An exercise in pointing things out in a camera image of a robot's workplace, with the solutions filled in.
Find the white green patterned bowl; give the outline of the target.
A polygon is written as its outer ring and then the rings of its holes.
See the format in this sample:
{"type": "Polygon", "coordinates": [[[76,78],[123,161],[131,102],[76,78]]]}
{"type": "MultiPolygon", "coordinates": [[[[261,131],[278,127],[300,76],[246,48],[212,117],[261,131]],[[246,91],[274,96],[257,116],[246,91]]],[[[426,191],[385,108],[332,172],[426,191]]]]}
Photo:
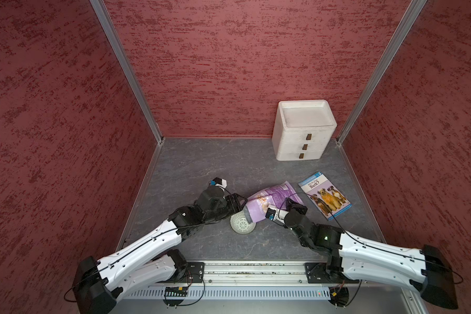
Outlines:
{"type": "Polygon", "coordinates": [[[241,211],[230,217],[230,226],[235,233],[247,235],[253,232],[256,228],[256,223],[241,211]]]}

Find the purple oats bag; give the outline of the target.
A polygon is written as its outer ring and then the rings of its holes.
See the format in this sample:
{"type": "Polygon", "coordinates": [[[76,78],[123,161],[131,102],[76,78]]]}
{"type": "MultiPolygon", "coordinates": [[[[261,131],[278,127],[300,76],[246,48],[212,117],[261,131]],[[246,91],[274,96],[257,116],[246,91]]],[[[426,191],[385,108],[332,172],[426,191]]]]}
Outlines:
{"type": "Polygon", "coordinates": [[[258,223],[266,218],[266,212],[268,208],[276,208],[286,210],[285,200],[291,198],[292,200],[304,205],[302,199],[298,196],[292,184],[285,181],[283,184],[279,184],[273,187],[265,188],[254,195],[252,195],[243,212],[253,222],[258,223]]]}

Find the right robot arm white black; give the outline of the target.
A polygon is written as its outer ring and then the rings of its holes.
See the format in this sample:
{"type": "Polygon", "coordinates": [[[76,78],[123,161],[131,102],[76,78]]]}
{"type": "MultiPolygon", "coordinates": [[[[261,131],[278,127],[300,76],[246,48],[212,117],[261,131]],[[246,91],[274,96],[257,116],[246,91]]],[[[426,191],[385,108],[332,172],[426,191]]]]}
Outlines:
{"type": "Polygon", "coordinates": [[[301,246],[327,256],[324,272],[334,280],[373,281],[408,289],[434,305],[458,309],[455,272],[437,247],[396,247],[311,222],[307,207],[286,198],[285,226],[301,246]]]}

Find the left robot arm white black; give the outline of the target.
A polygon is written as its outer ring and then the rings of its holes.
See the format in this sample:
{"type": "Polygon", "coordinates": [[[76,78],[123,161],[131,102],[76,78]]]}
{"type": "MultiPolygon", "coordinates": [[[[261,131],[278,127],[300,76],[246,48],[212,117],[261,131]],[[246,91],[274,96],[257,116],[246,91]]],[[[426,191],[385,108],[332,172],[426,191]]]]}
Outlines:
{"type": "Polygon", "coordinates": [[[80,261],[69,291],[80,313],[109,313],[121,299],[148,283],[180,279],[186,261],[175,246],[206,225],[239,213],[247,198],[212,183],[191,205],[177,208],[153,231],[99,260],[80,261]]]}

